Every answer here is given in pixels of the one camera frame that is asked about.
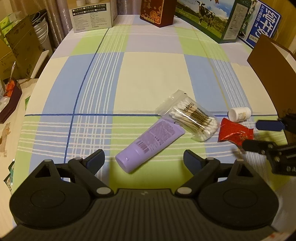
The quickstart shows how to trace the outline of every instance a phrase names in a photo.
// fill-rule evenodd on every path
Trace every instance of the cow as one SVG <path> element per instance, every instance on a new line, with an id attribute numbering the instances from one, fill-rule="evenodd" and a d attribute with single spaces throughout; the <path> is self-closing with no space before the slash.
<path id="1" fill-rule="evenodd" d="M 212 26 L 213 20 L 216 16 L 215 13 L 213 13 L 212 11 L 210 11 L 209 9 L 205 8 L 205 4 L 202 1 L 197 1 L 198 2 L 198 8 L 199 8 L 199 16 L 200 16 L 200 20 L 198 22 L 198 24 L 202 23 L 202 20 L 204 20 L 207 23 L 207 27 Z"/>

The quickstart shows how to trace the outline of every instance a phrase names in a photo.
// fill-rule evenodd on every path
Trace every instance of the clear plastic bag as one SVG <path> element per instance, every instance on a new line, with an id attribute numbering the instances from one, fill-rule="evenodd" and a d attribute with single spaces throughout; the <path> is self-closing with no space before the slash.
<path id="1" fill-rule="evenodd" d="M 155 112 L 166 120 L 179 124 L 201 142 L 209 139 L 219 128 L 217 118 L 182 90 L 172 94 Z"/>

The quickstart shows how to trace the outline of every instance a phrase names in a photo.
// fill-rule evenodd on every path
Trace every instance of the tablecloth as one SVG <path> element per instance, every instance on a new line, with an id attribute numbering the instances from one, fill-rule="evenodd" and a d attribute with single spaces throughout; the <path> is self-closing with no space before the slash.
<path id="1" fill-rule="evenodd" d="M 251 49 L 238 41 L 217 44 L 175 18 L 158 28 L 138 15 L 121 15 L 110 29 L 71 31 L 48 62 L 30 98 L 18 144 L 13 190 L 44 159 L 66 163 L 97 149 L 106 155 L 97 177 L 117 188 L 171 188 L 191 174 L 182 162 L 190 149 L 223 163 L 246 159 L 274 189 L 289 178 L 275 176 L 265 156 L 242 153 L 218 132 L 196 142 L 186 132 L 169 147 L 126 174 L 115 155 L 159 117 L 155 108 L 176 90 L 185 91 L 221 121 L 232 107 L 249 107 L 252 117 L 276 119 L 276 111 L 247 62 Z M 257 139 L 285 144 L 283 132 L 255 130 Z"/>

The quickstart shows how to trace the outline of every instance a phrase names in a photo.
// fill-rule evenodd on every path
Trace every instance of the orange object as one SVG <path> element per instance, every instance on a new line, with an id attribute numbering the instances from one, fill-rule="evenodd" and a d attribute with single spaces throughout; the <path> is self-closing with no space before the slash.
<path id="1" fill-rule="evenodd" d="M 5 87 L 6 92 L 4 96 L 11 97 L 14 88 L 15 82 L 13 80 L 10 80 L 10 82 Z"/>

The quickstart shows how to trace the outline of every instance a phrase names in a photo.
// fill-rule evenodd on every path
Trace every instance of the box with chinese text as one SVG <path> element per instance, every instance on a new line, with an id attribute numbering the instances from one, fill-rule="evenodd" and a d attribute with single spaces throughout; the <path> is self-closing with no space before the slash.
<path id="1" fill-rule="evenodd" d="M 251 0 L 177 0 L 176 16 L 218 43 L 235 42 Z"/>
<path id="2" fill-rule="evenodd" d="M 117 17 L 116 0 L 67 0 L 74 33 L 111 28 Z"/>
<path id="3" fill-rule="evenodd" d="M 140 19 L 157 27 L 172 25 L 177 0 L 142 0 Z"/>
<path id="4" fill-rule="evenodd" d="M 246 15 L 239 38 L 254 48 L 261 34 L 272 38 L 280 23 L 281 15 L 259 0 L 252 0 L 251 8 Z"/>

